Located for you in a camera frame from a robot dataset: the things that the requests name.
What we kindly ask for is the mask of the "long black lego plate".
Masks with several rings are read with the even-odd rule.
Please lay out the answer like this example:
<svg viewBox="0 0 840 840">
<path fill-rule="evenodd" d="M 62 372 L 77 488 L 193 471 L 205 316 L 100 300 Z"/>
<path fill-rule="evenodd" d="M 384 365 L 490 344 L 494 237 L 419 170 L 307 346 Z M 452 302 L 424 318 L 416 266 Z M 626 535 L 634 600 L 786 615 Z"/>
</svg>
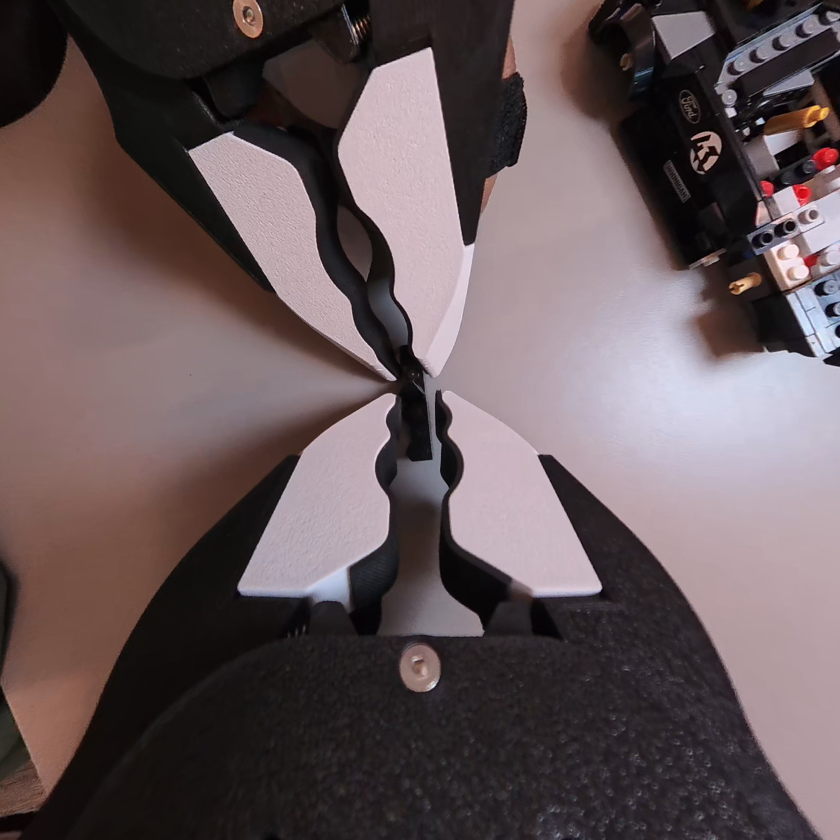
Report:
<svg viewBox="0 0 840 840">
<path fill-rule="evenodd" d="M 432 460 L 432 425 L 426 394 L 426 372 L 408 344 L 396 351 L 400 368 L 397 394 L 402 401 L 402 419 L 407 432 L 406 457 L 413 462 Z"/>
</svg>

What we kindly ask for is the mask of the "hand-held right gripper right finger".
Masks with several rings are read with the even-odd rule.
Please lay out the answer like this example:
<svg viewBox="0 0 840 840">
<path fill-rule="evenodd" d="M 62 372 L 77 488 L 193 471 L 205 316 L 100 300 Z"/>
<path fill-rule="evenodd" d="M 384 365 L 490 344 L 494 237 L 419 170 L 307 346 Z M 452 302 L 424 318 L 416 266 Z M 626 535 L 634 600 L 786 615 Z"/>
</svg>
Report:
<svg viewBox="0 0 840 840">
<path fill-rule="evenodd" d="M 518 433 L 453 392 L 446 443 L 456 474 L 448 498 L 455 548 L 514 596 L 588 596 L 602 583 L 537 451 Z"/>
</svg>

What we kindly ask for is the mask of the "black lego car model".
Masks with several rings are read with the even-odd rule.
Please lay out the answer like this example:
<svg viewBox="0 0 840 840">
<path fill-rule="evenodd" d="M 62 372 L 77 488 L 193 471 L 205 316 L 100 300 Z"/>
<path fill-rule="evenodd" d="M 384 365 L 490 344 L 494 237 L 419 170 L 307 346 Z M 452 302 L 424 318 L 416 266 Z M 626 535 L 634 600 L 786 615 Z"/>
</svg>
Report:
<svg viewBox="0 0 840 840">
<path fill-rule="evenodd" d="M 839 2 L 611 1 L 589 25 L 682 261 L 719 265 L 767 351 L 839 362 Z"/>
</svg>

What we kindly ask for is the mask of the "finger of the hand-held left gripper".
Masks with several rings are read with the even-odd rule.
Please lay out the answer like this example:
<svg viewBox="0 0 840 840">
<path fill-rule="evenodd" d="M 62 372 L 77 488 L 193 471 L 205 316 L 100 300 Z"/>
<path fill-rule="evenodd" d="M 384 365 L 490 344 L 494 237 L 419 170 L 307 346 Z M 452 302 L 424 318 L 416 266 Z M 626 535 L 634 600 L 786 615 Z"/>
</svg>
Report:
<svg viewBox="0 0 840 840">
<path fill-rule="evenodd" d="M 298 133 L 245 125 L 189 154 L 278 297 L 393 382 L 391 341 L 341 245 L 338 189 L 318 146 Z"/>
<path fill-rule="evenodd" d="M 462 239 L 432 49 L 373 69 L 338 156 L 357 206 L 390 249 L 414 355 L 437 376 L 458 337 L 474 245 Z"/>
</svg>

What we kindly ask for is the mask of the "black mesh pad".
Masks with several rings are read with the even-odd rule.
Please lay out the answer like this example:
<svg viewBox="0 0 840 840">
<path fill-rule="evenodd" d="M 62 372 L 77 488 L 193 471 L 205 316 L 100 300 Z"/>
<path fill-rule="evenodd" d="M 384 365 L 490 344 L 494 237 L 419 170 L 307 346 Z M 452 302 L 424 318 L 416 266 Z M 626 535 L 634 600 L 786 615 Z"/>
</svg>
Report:
<svg viewBox="0 0 840 840">
<path fill-rule="evenodd" d="M 47 1 L 1 2 L 1 126 L 49 95 L 67 53 L 67 30 Z"/>
</svg>

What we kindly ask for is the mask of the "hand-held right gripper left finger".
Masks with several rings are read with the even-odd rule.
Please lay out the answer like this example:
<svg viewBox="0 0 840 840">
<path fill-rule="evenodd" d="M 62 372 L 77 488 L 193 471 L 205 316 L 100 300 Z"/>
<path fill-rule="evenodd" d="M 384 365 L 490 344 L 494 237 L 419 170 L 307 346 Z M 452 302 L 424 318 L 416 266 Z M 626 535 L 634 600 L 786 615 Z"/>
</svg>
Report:
<svg viewBox="0 0 840 840">
<path fill-rule="evenodd" d="M 249 596 L 352 602 L 350 568 L 379 549 L 390 503 L 375 461 L 392 439 L 396 396 L 335 423 L 301 453 L 238 582 Z"/>
</svg>

